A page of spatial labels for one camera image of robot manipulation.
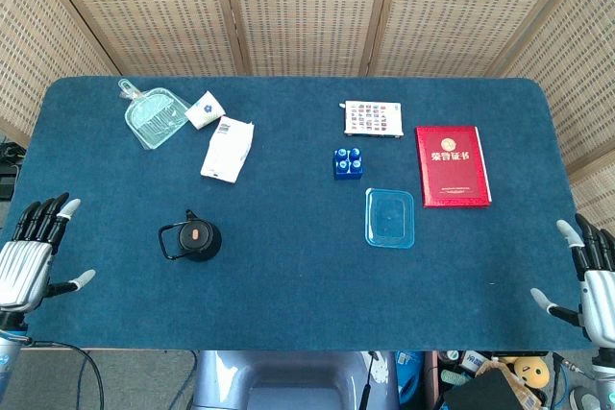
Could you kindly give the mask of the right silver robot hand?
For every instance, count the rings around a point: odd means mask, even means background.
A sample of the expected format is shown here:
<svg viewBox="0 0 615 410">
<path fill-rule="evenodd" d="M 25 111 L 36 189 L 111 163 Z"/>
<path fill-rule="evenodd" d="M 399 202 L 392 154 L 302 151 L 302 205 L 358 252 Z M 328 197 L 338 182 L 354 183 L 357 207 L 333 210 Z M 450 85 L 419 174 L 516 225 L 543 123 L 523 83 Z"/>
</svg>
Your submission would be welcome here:
<svg viewBox="0 0 615 410">
<path fill-rule="evenodd" d="M 538 288 L 531 288 L 534 301 L 549 315 L 583 330 L 597 348 L 614 353 L 614 235 L 597 229 L 576 214 L 580 231 L 564 220 L 556 227 L 571 251 L 580 291 L 580 309 L 573 311 L 552 301 Z"/>
</svg>

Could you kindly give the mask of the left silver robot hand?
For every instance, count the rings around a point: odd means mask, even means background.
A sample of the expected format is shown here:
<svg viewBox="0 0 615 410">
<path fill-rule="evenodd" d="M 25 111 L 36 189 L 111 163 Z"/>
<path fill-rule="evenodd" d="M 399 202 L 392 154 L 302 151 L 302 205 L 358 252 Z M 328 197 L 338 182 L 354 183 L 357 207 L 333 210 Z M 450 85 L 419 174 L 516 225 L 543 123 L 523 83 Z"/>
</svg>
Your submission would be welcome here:
<svg viewBox="0 0 615 410">
<path fill-rule="evenodd" d="M 33 202 L 21 213 L 1 249 L 1 337 L 26 343 L 25 315 L 46 298 L 83 289 L 95 277 L 89 269 L 69 281 L 51 283 L 50 271 L 67 224 L 80 207 L 67 193 Z"/>
</svg>

